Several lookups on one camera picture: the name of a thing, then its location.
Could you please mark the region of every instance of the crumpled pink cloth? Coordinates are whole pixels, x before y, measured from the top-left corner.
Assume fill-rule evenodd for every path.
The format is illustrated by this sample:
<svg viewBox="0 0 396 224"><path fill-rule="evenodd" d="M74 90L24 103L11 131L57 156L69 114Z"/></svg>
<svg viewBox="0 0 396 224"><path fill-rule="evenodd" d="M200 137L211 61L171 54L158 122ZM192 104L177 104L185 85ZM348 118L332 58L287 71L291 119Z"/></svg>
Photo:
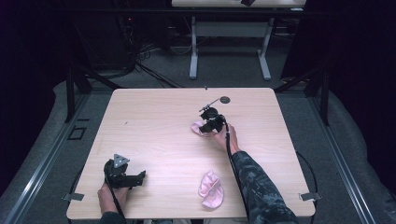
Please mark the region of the crumpled pink cloth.
<svg viewBox="0 0 396 224"><path fill-rule="evenodd" d="M198 120L198 121L195 121L195 122L191 125L191 128L192 128L192 130L193 130L195 133L198 133L199 135L204 136L204 137L208 137L208 136L209 136L208 133L203 133L203 132L201 132L201 130L199 130L199 128L202 127L202 126L204 126L204 123L203 123L202 121Z"/></svg>
<svg viewBox="0 0 396 224"><path fill-rule="evenodd" d="M224 189L220 184L219 177L212 170L202 178L198 193L204 198L202 204L208 208L217 208L222 204Z"/></svg>

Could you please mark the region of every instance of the human hand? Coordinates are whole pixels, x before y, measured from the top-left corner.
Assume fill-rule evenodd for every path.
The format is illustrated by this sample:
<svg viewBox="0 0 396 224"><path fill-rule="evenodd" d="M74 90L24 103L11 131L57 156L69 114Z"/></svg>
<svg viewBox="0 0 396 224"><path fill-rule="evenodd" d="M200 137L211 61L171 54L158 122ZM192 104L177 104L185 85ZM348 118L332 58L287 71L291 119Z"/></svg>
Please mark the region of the human hand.
<svg viewBox="0 0 396 224"><path fill-rule="evenodd" d="M238 146L238 139L236 138L236 131L233 125L228 124L229 132L230 132L230 150L233 155L235 152L240 151L241 149ZM222 129L219 133L210 133L210 136L213 137L218 145L227 151L227 139L226 139L226 126L225 124L222 126Z"/></svg>
<svg viewBox="0 0 396 224"><path fill-rule="evenodd" d="M129 188L119 188L113 189L117 200L119 201L120 208L123 210L126 203L126 195L128 194ZM99 205L102 214L105 212L115 212L118 213L117 207L114 203L113 196L111 195L110 188L106 183L98 190Z"/></svg>

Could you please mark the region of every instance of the table surface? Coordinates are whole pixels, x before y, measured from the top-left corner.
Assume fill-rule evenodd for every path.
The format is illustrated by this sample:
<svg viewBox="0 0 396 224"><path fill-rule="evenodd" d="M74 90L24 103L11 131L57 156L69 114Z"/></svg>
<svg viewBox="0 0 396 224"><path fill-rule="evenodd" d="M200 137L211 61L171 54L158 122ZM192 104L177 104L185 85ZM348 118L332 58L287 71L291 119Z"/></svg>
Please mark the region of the table surface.
<svg viewBox="0 0 396 224"><path fill-rule="evenodd" d="M210 137L191 130L203 106L228 96L231 102L212 106L224 115L238 135L239 146L271 177L287 206L298 217L315 213L302 169L276 96L266 88L129 89L116 90L110 99L90 155L67 210L71 219L100 218L97 190L103 168L114 154L131 161L127 175L146 170L143 186L129 191L127 218L245 217L245 208L225 151ZM213 170L224 188L222 205L202 205L201 179Z"/></svg>
<svg viewBox="0 0 396 224"><path fill-rule="evenodd" d="M256 0L250 7L304 7L306 0ZM247 7L241 0L172 0L173 7Z"/></svg>

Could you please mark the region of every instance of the small black disk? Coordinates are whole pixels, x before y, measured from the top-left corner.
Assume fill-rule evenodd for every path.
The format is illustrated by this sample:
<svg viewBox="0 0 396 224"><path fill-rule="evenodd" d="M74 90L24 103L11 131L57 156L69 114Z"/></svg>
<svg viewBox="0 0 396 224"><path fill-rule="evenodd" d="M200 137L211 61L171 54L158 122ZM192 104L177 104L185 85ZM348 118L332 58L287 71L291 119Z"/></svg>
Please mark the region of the small black disk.
<svg viewBox="0 0 396 224"><path fill-rule="evenodd" d="M231 102L231 99L230 99L230 97L227 97L227 96L221 96L220 101L224 104L228 104Z"/></svg>

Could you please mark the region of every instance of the camouflage sleeve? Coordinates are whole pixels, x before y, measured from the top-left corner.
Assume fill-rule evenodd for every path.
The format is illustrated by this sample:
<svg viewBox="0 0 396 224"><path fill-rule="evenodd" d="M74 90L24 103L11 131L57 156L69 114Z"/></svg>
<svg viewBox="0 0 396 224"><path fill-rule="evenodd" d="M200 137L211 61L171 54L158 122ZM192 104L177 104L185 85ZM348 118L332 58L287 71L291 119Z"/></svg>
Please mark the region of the camouflage sleeve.
<svg viewBox="0 0 396 224"><path fill-rule="evenodd" d="M124 224L125 219L118 213L115 212L105 212L102 214L102 218L99 220L99 224Z"/></svg>
<svg viewBox="0 0 396 224"><path fill-rule="evenodd" d="M270 177L245 151L233 154L233 164L246 199L249 223L298 223Z"/></svg>

